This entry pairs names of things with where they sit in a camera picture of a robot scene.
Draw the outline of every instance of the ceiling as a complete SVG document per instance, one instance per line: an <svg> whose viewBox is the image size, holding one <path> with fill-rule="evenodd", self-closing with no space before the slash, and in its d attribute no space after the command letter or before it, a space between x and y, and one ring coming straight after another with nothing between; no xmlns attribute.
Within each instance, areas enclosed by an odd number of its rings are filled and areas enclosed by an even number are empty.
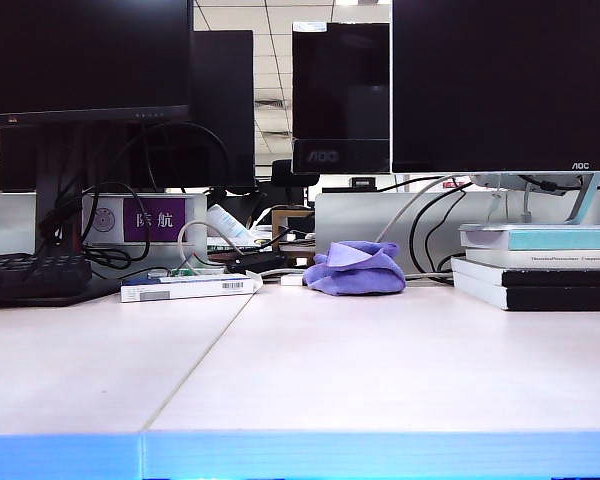
<svg viewBox="0 0 600 480"><path fill-rule="evenodd" d="M195 30L254 33L256 164L291 157L291 28L295 21L389 22L389 0L196 0ZM278 100L276 105L259 101Z"/></svg>

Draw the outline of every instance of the monitor screen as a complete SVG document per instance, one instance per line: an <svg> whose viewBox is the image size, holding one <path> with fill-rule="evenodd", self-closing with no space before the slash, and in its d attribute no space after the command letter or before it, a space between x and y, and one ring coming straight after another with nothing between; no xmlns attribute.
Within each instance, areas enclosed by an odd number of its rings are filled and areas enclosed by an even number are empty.
<svg viewBox="0 0 600 480"><path fill-rule="evenodd" d="M393 2L393 171L600 170L600 0Z"/></svg>
<svg viewBox="0 0 600 480"><path fill-rule="evenodd" d="M190 1L38 3L0 0L0 126L186 115Z"/></svg>
<svg viewBox="0 0 600 480"><path fill-rule="evenodd" d="M173 125L147 134L146 144L132 149L131 184L152 187L148 155L158 187L253 187L253 33L194 32L193 38L190 117L224 143L229 163L208 136ZM131 136L139 132L130 127Z"/></svg>
<svg viewBox="0 0 600 480"><path fill-rule="evenodd" d="M388 172L389 25L323 25L293 32L293 171Z"/></svg>

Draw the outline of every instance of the purple towel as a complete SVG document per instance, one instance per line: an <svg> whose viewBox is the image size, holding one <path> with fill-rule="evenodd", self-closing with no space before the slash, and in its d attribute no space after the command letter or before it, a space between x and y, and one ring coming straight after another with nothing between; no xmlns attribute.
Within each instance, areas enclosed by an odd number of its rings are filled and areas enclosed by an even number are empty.
<svg viewBox="0 0 600 480"><path fill-rule="evenodd" d="M332 243L327 255L315 256L304 281L314 290L329 295L396 293L406 286L404 273L393 261L395 243Z"/></svg>

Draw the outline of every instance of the keyboard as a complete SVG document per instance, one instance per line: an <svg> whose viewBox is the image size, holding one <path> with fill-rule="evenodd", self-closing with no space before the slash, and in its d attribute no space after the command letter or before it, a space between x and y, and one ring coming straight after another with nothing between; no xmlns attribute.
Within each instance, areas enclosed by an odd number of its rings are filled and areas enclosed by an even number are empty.
<svg viewBox="0 0 600 480"><path fill-rule="evenodd" d="M91 265L81 255L0 256L0 302L75 296L90 279Z"/></svg>

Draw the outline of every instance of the aoc logo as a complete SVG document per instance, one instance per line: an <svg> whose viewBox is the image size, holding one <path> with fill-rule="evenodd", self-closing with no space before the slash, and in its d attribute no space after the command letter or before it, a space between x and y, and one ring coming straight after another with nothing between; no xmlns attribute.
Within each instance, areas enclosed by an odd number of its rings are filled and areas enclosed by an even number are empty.
<svg viewBox="0 0 600 480"><path fill-rule="evenodd" d="M307 163L338 163L340 154L335 150L314 150L307 157Z"/></svg>

